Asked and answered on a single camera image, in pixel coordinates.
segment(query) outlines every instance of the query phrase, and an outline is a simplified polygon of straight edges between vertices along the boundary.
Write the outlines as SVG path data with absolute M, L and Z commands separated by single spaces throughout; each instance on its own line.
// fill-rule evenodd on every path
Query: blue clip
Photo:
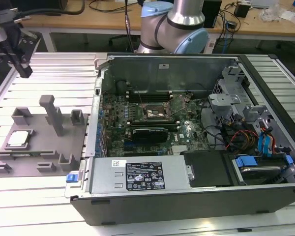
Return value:
M 235 161 L 238 167 L 258 165 L 254 156 L 240 156 Z
M 286 155 L 285 159 L 289 165 L 294 163 L 294 161 L 290 155 Z
M 66 178 L 67 183 L 77 183 L 78 181 L 78 174 L 67 174 Z

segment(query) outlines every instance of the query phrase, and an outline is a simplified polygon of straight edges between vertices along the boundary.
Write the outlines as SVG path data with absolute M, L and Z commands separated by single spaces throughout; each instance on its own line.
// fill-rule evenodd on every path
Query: barcode sticker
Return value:
M 112 167 L 125 167 L 127 160 L 112 160 Z
M 159 69 L 169 69 L 169 64 L 160 64 Z

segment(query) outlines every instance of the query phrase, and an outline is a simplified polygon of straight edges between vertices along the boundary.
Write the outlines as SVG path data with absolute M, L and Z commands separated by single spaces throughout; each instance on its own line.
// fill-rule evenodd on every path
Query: black box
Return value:
M 202 7 L 202 13 L 206 17 L 204 28 L 214 28 L 221 8 L 222 0 L 205 0 Z
M 68 0 L 10 0 L 13 7 L 19 11 L 28 11 L 39 8 L 52 8 L 64 10 Z
M 248 14 L 248 11 L 249 11 L 250 7 L 251 7 L 250 4 L 238 3 L 236 8 L 235 8 L 234 14 L 237 17 L 245 18 L 247 16 L 247 14 Z

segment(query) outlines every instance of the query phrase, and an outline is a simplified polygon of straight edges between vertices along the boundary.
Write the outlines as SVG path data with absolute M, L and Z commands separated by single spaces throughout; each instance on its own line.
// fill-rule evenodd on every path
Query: wooden desk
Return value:
M 223 0 L 222 8 L 234 0 Z M 103 13 L 90 9 L 87 2 L 85 11 L 77 16 L 45 16 L 33 15 L 32 19 L 23 21 L 23 25 L 30 30 L 37 30 L 43 34 L 46 46 L 49 52 L 55 52 L 56 48 L 50 37 L 52 32 L 67 33 L 104 33 L 104 34 L 126 34 L 123 13 Z M 293 0 L 281 0 L 282 6 L 290 9 Z M 123 3 L 113 0 L 99 1 L 93 6 L 99 9 L 114 9 L 123 6 Z M 66 10 L 75 11 L 80 9 L 81 0 L 69 0 Z M 260 40 L 286 40 L 295 41 L 295 25 L 287 20 L 280 22 L 262 22 L 259 19 L 259 9 L 252 9 L 248 12 L 246 18 L 241 18 L 240 30 L 234 35 L 234 38 L 241 39 L 260 39 Z M 139 35 L 141 30 L 141 7 L 132 5 L 129 7 L 129 17 L 131 22 L 131 33 Z M 230 14 L 226 13 L 228 20 L 234 20 Z M 207 29 L 210 34 L 210 40 L 206 48 L 206 53 L 211 53 L 213 45 L 222 31 L 222 21 L 218 17 L 215 28 Z

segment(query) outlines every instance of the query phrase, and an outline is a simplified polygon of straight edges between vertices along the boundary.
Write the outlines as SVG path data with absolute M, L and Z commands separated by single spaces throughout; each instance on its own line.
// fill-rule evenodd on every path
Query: white label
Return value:
M 127 160 L 112 160 L 112 167 L 125 167 Z
M 169 64 L 160 64 L 159 68 L 160 69 L 169 69 Z
M 161 181 L 161 182 L 153 182 L 153 183 L 155 183 L 155 185 L 164 185 L 163 181 Z

